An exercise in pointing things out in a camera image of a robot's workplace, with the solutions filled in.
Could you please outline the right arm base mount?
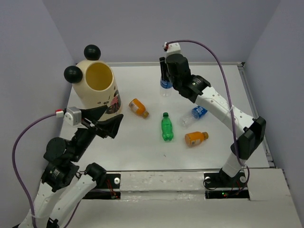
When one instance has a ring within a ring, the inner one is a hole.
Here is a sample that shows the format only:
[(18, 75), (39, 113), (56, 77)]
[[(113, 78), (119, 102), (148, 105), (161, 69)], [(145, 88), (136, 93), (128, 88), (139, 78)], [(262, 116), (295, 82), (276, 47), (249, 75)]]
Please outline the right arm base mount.
[(220, 172), (204, 173), (203, 187), (205, 198), (212, 199), (249, 199), (249, 191), (246, 186), (247, 178), (243, 171), (234, 178), (222, 178)]

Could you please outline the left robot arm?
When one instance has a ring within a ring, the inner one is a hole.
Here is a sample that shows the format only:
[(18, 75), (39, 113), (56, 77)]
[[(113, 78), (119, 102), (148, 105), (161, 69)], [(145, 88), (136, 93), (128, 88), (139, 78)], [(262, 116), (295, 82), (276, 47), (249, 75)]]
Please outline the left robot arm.
[(107, 110), (103, 105), (91, 109), (70, 107), (58, 109), (26, 127), (20, 135), (35, 124), (50, 118), (63, 118), (69, 125), (77, 127), (71, 140), (60, 137), (51, 139), (43, 158), (48, 162), (41, 176), (38, 192), (32, 199), (22, 181), (16, 165), (16, 148), (21, 136), (18, 136), (12, 149), (12, 165), (16, 177), (29, 202), (29, 212), (18, 228), (65, 228), (73, 217), (80, 201), (90, 192), (98, 192), (103, 199), (117, 200), (120, 193), (113, 187), (120, 185), (119, 174), (107, 174), (97, 163), (89, 164), (84, 171), (79, 171), (76, 164), (83, 156), (93, 139), (111, 137), (118, 133), (123, 114), (101, 121)]

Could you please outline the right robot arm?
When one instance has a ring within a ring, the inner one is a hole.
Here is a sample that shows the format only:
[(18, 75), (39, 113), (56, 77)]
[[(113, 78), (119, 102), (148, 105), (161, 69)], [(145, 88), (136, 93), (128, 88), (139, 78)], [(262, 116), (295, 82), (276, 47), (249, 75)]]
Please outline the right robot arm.
[(218, 175), (223, 186), (236, 181), (236, 174), (261, 144), (265, 136), (266, 121), (254, 118), (230, 105), (210, 82), (190, 71), (188, 60), (181, 54), (159, 59), (161, 76), (172, 83), (181, 96), (207, 109), (233, 133), (231, 154)]

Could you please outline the orange juice bottle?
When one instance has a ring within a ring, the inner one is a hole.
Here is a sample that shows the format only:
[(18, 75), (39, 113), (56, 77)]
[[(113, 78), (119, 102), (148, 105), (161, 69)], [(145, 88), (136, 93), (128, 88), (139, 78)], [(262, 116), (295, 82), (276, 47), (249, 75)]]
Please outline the orange juice bottle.
[(129, 108), (138, 116), (142, 118), (147, 118), (149, 116), (149, 112), (146, 110), (145, 106), (137, 99), (133, 99), (129, 103)]
[(192, 132), (184, 136), (185, 143), (190, 147), (199, 145), (208, 138), (209, 134), (207, 132)]

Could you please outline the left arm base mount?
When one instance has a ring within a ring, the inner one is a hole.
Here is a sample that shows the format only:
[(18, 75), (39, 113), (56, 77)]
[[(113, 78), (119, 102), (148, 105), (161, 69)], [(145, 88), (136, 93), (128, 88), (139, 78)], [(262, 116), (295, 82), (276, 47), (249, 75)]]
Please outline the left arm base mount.
[(107, 172), (105, 181), (98, 184), (90, 190), (84, 197), (84, 200), (119, 200), (121, 198), (120, 191), (121, 173)]

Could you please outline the green plastic bottle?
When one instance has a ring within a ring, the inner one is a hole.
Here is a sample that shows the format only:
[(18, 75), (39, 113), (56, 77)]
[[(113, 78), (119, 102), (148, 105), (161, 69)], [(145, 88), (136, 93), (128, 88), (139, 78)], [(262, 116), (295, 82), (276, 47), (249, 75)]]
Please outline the green plastic bottle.
[(171, 141), (174, 137), (173, 126), (167, 112), (162, 115), (161, 135), (164, 141)]

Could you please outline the blue label bottle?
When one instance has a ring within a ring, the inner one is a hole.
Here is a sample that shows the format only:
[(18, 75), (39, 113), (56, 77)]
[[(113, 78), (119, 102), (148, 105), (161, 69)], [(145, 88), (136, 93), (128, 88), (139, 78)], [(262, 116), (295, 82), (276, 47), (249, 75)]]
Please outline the blue label bottle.
[(160, 79), (160, 95), (163, 97), (168, 97), (172, 93), (172, 83), (169, 79), (162, 77)]
[(180, 125), (184, 128), (190, 127), (196, 121), (200, 120), (206, 113), (207, 109), (202, 106), (196, 106), (188, 111), (185, 115), (180, 118)]

